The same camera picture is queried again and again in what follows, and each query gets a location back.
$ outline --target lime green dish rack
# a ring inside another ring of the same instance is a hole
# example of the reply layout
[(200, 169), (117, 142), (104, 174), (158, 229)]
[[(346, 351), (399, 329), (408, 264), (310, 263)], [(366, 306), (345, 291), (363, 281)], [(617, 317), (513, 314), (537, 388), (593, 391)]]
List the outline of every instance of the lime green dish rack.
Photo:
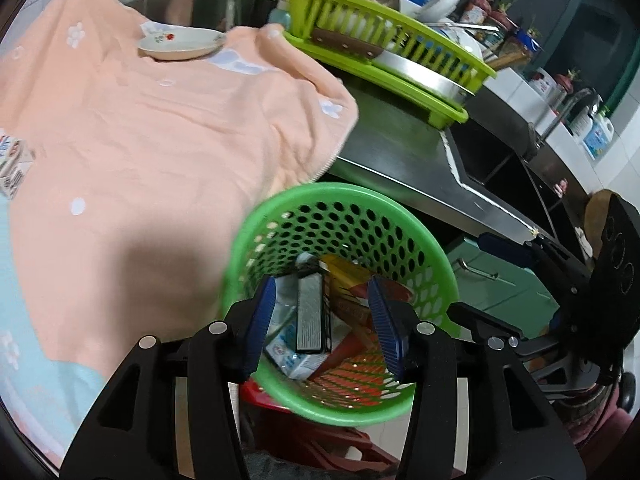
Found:
[(289, 43), (318, 61), (381, 86), (428, 111), (427, 122), (442, 130), (464, 123), (468, 114), (409, 81), (374, 66), (369, 59), (331, 50), (311, 41), (315, 28), (339, 32), (380, 46), (437, 72), (472, 93), (495, 71), (435, 30), (370, 0), (288, 0)]

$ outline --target green cabinet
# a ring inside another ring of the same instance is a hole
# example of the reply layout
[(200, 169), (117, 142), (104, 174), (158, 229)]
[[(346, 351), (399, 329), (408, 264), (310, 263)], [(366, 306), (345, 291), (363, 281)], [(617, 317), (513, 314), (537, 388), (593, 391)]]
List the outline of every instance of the green cabinet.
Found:
[(558, 304), (530, 269), (521, 269), (463, 238), (447, 251), (460, 300), (520, 328), (533, 338), (548, 325)]

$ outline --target white caulk line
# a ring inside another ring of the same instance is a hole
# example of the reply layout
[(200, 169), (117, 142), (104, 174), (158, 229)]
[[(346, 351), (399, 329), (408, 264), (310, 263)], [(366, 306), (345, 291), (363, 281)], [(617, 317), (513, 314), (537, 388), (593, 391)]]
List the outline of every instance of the white caulk line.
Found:
[(500, 204), (495, 203), (493, 200), (491, 200), (489, 197), (484, 196), (482, 193), (480, 193), (479, 191), (476, 191), (475, 189), (473, 189), (471, 186), (467, 186), (466, 184), (463, 184), (460, 181), (460, 174), (458, 173), (458, 167), (456, 166), (456, 161), (453, 158), (453, 153), (451, 153), (451, 148), (449, 146), (449, 141), (447, 140), (447, 136), (444, 134), (444, 132), (440, 132), (440, 137), (442, 138), (442, 142), (444, 144), (444, 150), (447, 153), (447, 162), (449, 163), (449, 169), (451, 170), (451, 174), (453, 175), (453, 178), (456, 179), (456, 182), (458, 183), (458, 185), (463, 188), (466, 189), (467, 191), (473, 193), (474, 195), (480, 197), (482, 200), (484, 200), (485, 202), (488, 202), (489, 204), (491, 204), (494, 207), (497, 207), (498, 209), (500, 209), (501, 211), (504, 211), (505, 213), (507, 213), (507, 215), (509, 215), (511, 218), (513, 218), (514, 220), (517, 220), (518, 222), (520, 222), (522, 225), (524, 225), (524, 227), (526, 227), (529, 232), (534, 235), (537, 236), (538, 235), (538, 230), (531, 227), (529, 224), (527, 224), (526, 222), (523, 222), (520, 218), (518, 218), (516, 215), (514, 215), (512, 212), (507, 211), (505, 208), (503, 208)]

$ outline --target brown knife handle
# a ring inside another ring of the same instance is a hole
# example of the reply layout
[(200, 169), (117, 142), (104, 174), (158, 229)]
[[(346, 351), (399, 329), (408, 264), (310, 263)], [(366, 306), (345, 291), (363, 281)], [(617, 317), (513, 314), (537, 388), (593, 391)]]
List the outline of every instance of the brown knife handle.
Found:
[(324, 28), (315, 28), (312, 30), (311, 41), (315, 44), (340, 50), (347, 54), (363, 56), (367, 59), (374, 59), (384, 51), (381, 46), (351, 38), (346, 34), (341, 34), (334, 30), (325, 30)]

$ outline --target cabinet handle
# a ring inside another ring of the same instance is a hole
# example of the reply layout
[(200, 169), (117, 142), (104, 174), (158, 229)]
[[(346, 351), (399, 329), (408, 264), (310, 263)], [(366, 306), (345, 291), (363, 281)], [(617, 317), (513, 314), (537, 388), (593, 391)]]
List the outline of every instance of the cabinet handle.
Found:
[(484, 272), (484, 270), (474, 269), (473, 267), (469, 267), (466, 264), (466, 261), (463, 260), (462, 258), (458, 258), (456, 260), (456, 263), (467, 272), (477, 274), (478, 276), (482, 276), (483, 278), (494, 280), (494, 282), (500, 279), (500, 274), (498, 272), (496, 272), (495, 274), (489, 274), (488, 272)]

